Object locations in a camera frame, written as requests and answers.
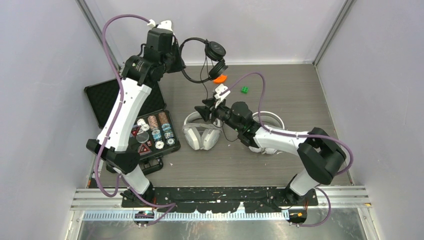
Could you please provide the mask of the white grey angular headphones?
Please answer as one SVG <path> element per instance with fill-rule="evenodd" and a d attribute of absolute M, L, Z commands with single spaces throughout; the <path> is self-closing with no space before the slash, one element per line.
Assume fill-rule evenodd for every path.
<path fill-rule="evenodd" d="M 223 122 L 219 119 L 212 123 L 200 123 L 196 120 L 202 120 L 201 115 L 194 111 L 184 120 L 182 131 L 188 145 L 195 151 L 212 149 L 219 140 L 222 132 Z"/>

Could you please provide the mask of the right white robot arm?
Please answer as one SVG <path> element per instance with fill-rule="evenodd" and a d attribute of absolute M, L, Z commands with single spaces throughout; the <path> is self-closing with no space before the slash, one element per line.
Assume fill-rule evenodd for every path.
<path fill-rule="evenodd" d="M 318 185 L 329 185 L 338 174 L 347 155 L 341 143 L 318 127 L 306 132 L 293 132 L 264 125 L 254 120 L 253 112 L 243 101 L 231 107 L 204 99 L 195 110 L 206 122 L 220 120 L 237 132 L 237 139 L 247 147 L 274 149 L 298 156 L 304 166 L 285 188 L 285 198 L 291 205 L 299 205 L 309 190 Z"/>

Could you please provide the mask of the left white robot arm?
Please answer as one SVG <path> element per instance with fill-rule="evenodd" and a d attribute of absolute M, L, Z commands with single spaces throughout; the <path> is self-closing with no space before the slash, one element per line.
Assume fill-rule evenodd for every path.
<path fill-rule="evenodd" d="M 116 78 L 119 93 L 103 130 L 86 144 L 87 149 L 96 154 L 97 163 L 103 160 L 123 176 L 135 192 L 135 202 L 141 207 L 148 207 L 154 197 L 148 190 L 152 184 L 139 166 L 140 154 L 128 149 L 130 131 L 153 87 L 165 73 L 182 69 L 174 32 L 159 27 L 150 29 L 143 55 L 129 57 Z"/>

